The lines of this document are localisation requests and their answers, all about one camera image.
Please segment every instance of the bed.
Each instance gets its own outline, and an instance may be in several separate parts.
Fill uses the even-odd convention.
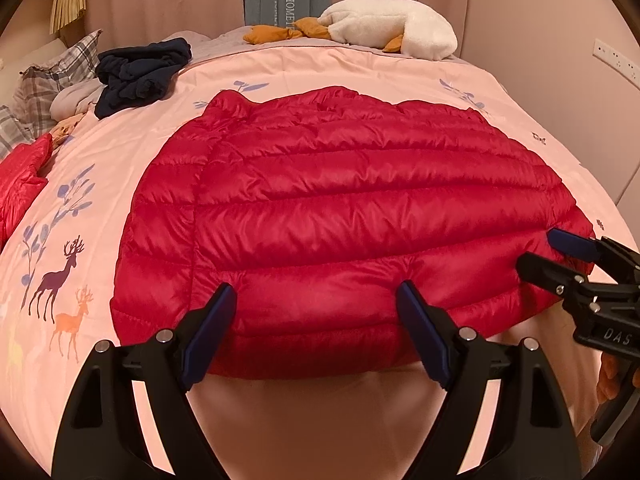
[[[471,108],[562,178],[597,236],[637,248],[602,186],[489,73],[455,57],[429,62],[330,41],[249,46],[241,41],[247,30],[194,45],[193,60],[168,98],[100,121],[87,114],[40,172],[49,183],[0,254],[0,370],[6,384],[0,388],[0,408],[47,472],[65,401],[84,358],[100,339],[119,342],[110,299],[136,187],[166,141],[221,91],[263,103],[343,86],[392,104],[420,100]],[[48,272],[59,277],[55,315],[62,317],[56,324],[28,314],[38,308],[33,300]],[[609,280],[597,268],[591,279]],[[578,434],[596,409],[599,355],[574,344],[573,329],[570,316],[555,304],[494,340],[513,343],[533,336],[540,341]],[[170,470],[144,387],[138,386],[152,459]],[[497,392],[497,384],[487,391],[465,469],[484,451]],[[295,381],[209,375],[189,398],[232,478],[296,478],[304,471],[309,479],[391,480],[412,461],[444,393],[419,364],[409,364]],[[583,451],[585,460],[593,461],[593,448]]]

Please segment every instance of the navy folded clothing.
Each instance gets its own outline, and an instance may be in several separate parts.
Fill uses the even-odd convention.
[[[107,87],[95,105],[96,117],[103,119],[125,108],[158,101],[166,95],[174,74],[190,59],[191,47],[184,38],[98,54],[95,73]]]

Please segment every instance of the white plush toy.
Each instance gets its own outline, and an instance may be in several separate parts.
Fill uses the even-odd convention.
[[[431,7],[414,0],[343,0],[333,4],[318,23],[332,40],[385,48],[401,34],[400,52],[440,61],[458,47],[451,24]]]

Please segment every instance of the orange deer print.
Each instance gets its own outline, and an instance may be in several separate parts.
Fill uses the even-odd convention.
[[[88,304],[93,300],[94,296],[91,294],[91,291],[88,290],[86,285],[82,290],[76,290],[78,313],[75,316],[71,316],[70,314],[56,314],[56,329],[53,331],[51,340],[49,341],[49,351],[51,351],[51,343],[53,342],[53,338],[56,336],[56,334],[58,334],[58,349],[60,350],[60,355],[64,356],[62,347],[60,346],[60,338],[62,337],[62,333],[66,332],[70,334],[69,346],[66,350],[66,358],[69,359],[69,354],[71,353],[71,344],[73,343],[74,352],[76,353],[76,363],[79,363],[78,350],[76,349],[76,335],[78,334],[78,330],[80,330],[82,318],[89,314]]]

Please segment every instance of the finger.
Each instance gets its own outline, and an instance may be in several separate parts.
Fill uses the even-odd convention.
[[[604,368],[600,369],[598,387],[609,400],[615,399],[620,390],[618,382],[615,379],[609,379]]]
[[[609,400],[600,388],[600,385],[596,386],[596,396],[598,397],[598,404],[604,404],[605,402],[607,402],[607,400]]]
[[[620,393],[620,385],[615,381],[608,381],[602,385],[602,390],[607,396],[607,399],[613,400]]]
[[[620,370],[618,359],[616,357],[613,357],[612,355],[603,353],[600,360],[602,361],[602,368],[605,371],[607,378],[615,378],[618,374],[618,371]]]

